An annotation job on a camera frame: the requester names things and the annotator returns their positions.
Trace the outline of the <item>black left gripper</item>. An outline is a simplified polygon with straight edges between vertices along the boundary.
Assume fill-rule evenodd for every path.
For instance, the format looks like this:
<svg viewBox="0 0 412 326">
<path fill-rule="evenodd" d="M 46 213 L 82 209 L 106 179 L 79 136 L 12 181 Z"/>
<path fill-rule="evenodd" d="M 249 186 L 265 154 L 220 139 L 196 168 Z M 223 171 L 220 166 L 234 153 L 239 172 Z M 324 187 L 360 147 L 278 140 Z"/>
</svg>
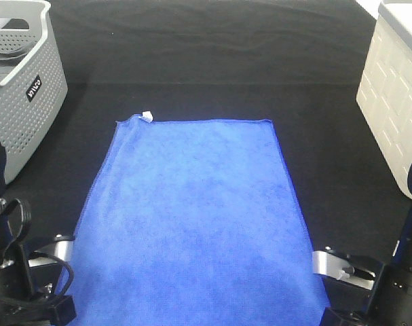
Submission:
<svg viewBox="0 0 412 326">
<path fill-rule="evenodd" d="M 68 325 L 77 316 L 72 295 L 64 295 L 48 308 L 40 308 L 32 319 L 32 325 Z"/>
</svg>

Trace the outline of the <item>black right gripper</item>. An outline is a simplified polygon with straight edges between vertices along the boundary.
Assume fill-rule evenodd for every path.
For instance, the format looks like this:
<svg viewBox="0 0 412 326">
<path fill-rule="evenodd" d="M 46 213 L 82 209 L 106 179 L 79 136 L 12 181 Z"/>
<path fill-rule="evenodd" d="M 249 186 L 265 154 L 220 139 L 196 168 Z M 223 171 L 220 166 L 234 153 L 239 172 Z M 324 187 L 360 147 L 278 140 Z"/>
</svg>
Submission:
<svg viewBox="0 0 412 326">
<path fill-rule="evenodd" d="M 369 299 L 375 293 L 375 287 L 380 279 L 383 267 L 384 264 L 377 275 L 373 289 L 369 293 Z M 325 309 L 322 315 L 322 325 L 385 325 L 385 323 L 378 321 L 374 316 L 370 316 L 368 306 L 362 310 L 340 310 L 329 307 Z"/>
</svg>

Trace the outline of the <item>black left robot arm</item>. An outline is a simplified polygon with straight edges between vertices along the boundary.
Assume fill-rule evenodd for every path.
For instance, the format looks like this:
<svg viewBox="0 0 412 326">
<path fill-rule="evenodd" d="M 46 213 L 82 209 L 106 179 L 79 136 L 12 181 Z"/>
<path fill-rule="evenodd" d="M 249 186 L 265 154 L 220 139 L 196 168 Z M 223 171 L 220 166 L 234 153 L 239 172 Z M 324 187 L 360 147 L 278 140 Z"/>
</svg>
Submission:
<svg viewBox="0 0 412 326">
<path fill-rule="evenodd" d="M 26 240 L 32 226 L 26 200 L 7 201 L 6 150 L 0 142 L 0 325 L 68 325 L 76 316 L 73 296 L 67 293 L 74 271 L 69 251 L 74 236 L 57 235 Z M 57 264 L 68 279 L 60 292 L 48 283 L 35 283 L 33 271 Z"/>
</svg>

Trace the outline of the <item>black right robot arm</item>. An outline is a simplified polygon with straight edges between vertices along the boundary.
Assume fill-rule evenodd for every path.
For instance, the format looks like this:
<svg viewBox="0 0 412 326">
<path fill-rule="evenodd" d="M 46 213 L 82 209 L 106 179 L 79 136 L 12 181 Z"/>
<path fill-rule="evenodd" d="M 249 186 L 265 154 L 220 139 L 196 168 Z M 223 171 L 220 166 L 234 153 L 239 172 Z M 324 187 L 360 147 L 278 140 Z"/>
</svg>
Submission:
<svg viewBox="0 0 412 326">
<path fill-rule="evenodd" d="M 412 164 L 407 185 L 412 195 Z M 412 325 L 412 202 L 389 263 L 329 247 L 312 262 L 314 274 L 370 291 L 360 311 L 326 308 L 321 325 Z"/>
</svg>

